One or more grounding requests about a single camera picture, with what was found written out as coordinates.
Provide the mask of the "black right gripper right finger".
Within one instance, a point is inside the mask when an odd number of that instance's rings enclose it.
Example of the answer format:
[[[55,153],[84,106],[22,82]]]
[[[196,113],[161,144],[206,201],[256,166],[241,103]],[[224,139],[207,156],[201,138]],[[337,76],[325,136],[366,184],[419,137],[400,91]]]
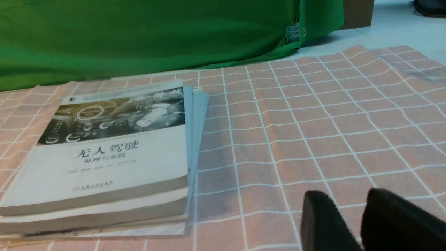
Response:
[[[446,224],[389,190],[372,188],[361,238],[365,251],[444,251]]]

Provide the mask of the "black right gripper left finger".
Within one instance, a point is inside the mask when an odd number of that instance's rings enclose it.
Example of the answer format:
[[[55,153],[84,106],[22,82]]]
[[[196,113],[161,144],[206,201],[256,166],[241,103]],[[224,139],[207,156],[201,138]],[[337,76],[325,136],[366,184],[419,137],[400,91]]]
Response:
[[[303,251],[361,251],[333,200],[317,190],[306,191],[300,226]]]

